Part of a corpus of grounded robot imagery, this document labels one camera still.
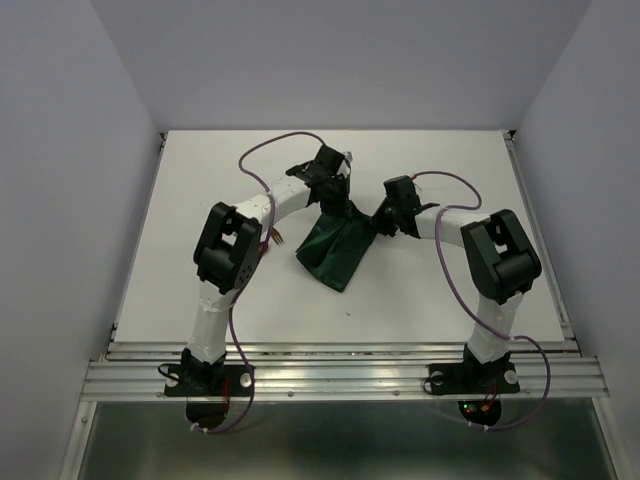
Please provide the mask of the dark green cloth napkin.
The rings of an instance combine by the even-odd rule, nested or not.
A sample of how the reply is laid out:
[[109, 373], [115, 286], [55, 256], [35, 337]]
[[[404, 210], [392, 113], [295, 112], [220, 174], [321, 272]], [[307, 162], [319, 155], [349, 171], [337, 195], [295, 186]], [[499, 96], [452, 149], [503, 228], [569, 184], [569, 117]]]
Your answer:
[[376, 236], [370, 218], [349, 202], [345, 216], [320, 215], [296, 259], [315, 280], [342, 293]]

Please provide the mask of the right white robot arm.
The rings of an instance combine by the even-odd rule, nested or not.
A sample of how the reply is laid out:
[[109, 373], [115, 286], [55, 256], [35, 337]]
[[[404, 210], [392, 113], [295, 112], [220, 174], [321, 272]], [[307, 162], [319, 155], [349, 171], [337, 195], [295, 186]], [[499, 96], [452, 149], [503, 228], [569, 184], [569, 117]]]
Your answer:
[[[385, 197], [372, 218], [374, 229], [385, 236], [398, 231], [421, 240], [435, 242], [445, 280], [458, 304], [474, 321], [466, 351], [472, 359], [460, 366], [463, 384], [482, 390], [496, 378], [494, 362], [506, 358], [512, 327], [524, 295], [542, 273], [539, 256], [515, 212], [503, 209], [493, 214], [480, 211], [480, 192], [462, 177], [444, 171], [438, 176], [455, 179], [475, 197], [471, 205], [424, 203], [415, 180], [426, 171], [399, 176], [384, 182]], [[446, 263], [443, 246], [461, 248], [478, 306], [471, 309], [457, 289]]]

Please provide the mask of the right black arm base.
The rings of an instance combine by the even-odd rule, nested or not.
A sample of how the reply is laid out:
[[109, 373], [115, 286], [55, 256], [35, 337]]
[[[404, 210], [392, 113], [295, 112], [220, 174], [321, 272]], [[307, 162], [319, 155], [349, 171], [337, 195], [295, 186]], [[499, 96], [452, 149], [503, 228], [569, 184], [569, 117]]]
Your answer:
[[431, 363], [428, 376], [423, 380], [423, 390], [431, 395], [475, 395], [497, 391], [498, 394], [520, 392], [515, 365], [511, 353], [497, 360], [482, 364], [465, 347], [458, 363]]

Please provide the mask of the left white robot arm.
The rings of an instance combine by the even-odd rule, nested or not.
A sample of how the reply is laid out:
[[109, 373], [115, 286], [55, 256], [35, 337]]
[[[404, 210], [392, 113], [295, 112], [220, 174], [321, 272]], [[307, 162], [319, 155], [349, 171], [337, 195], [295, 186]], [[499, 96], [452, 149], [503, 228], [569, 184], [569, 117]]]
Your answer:
[[288, 169], [264, 193], [211, 208], [193, 254], [199, 305], [186, 346], [196, 360], [187, 379], [199, 393], [213, 393], [222, 384], [223, 371], [215, 363], [226, 354], [229, 312], [255, 274], [272, 227], [313, 204], [329, 216], [348, 217], [351, 161], [349, 152], [321, 146], [313, 160]]

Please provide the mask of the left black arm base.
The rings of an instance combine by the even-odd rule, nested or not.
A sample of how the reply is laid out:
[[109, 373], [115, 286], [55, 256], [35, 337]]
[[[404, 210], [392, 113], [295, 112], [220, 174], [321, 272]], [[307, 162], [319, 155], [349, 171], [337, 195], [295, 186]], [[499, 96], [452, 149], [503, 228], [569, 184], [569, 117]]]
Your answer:
[[248, 398], [254, 392], [251, 369], [245, 364], [227, 365], [226, 355], [213, 363], [196, 359], [184, 349], [178, 363], [162, 363], [157, 368], [164, 379], [164, 395], [170, 398]]

